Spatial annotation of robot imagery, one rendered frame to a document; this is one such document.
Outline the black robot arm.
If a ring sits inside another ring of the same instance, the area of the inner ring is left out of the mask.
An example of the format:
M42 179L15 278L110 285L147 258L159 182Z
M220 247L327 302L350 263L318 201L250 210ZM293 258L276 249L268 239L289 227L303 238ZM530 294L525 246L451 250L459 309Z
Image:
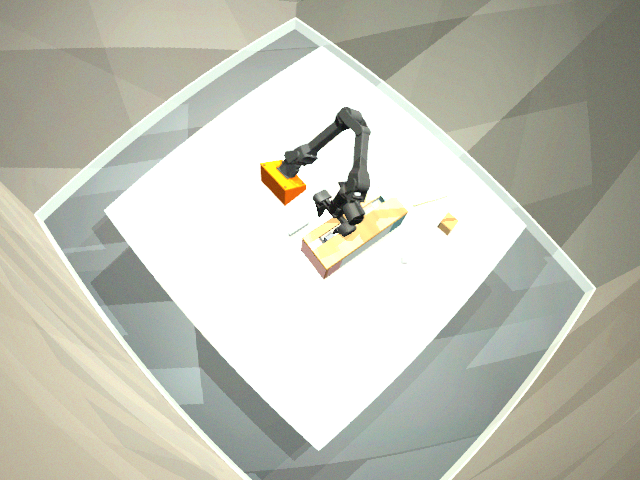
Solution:
M365 202L365 197L370 188L370 175L367 170L367 164L371 130L361 112L349 107L343 107L336 114L332 124L315 136L309 143L298 146L294 150L286 150L284 154L285 160L276 168L283 174L285 179L294 178L301 165L313 164L315 160L318 160L318 151L347 129L352 129L355 133L353 163L347 181L338 182L340 189L334 199L336 204L342 207L349 225L353 226L364 221L366 212L361 202ZM355 192L361 195L357 195Z

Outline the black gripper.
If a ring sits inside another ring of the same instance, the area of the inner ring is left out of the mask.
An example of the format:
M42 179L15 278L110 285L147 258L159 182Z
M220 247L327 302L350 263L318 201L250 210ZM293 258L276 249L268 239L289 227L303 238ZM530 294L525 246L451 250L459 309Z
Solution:
M343 216L344 212L342 207L336 204L335 199L332 199L330 201L329 199L331 198L332 198L331 194L326 189L316 192L312 197L312 199L315 201L315 204L316 204L318 217L321 217L325 209L327 209L327 211L331 214L331 216L334 219L337 218L338 221L341 223L340 226L334 229L333 234L339 233L343 237L346 237L349 234L355 232L357 229L357 226L349 225L348 221Z

